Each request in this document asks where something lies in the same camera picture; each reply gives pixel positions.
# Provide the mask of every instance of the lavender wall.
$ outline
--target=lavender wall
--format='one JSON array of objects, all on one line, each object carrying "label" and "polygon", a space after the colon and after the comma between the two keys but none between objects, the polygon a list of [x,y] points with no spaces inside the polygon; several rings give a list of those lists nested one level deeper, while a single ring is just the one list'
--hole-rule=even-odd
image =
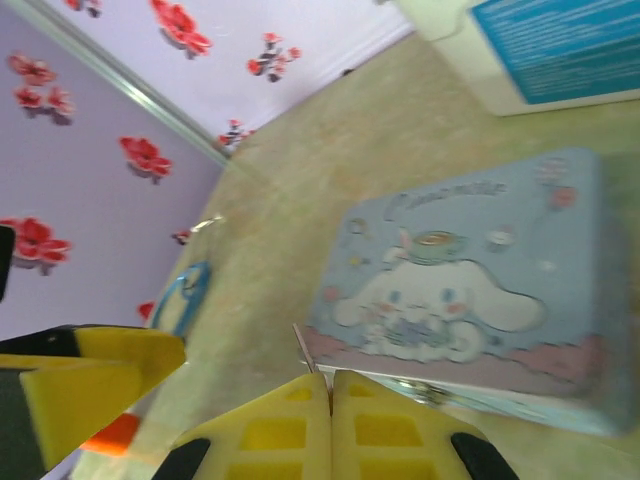
[{"label": "lavender wall", "polygon": [[0,55],[0,222],[22,235],[0,338],[139,325],[221,168],[1,2]]}]

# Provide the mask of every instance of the beige floor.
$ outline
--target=beige floor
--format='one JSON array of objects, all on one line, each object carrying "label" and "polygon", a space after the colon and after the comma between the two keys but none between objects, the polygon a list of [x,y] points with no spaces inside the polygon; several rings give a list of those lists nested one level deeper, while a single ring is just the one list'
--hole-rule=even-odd
[{"label": "beige floor", "polygon": [[[204,213],[228,221],[211,238],[216,276],[188,364],[162,387],[130,457],[85,455],[73,478],[149,479],[182,430],[302,373],[290,325],[304,322],[346,208],[564,146],[604,156],[612,201],[640,246],[640,102],[496,118],[412,36],[261,129]],[[176,272],[205,254],[191,245]],[[166,311],[165,326],[179,308]],[[458,415],[485,431],[522,480],[640,478],[638,430],[602,439]]]}]

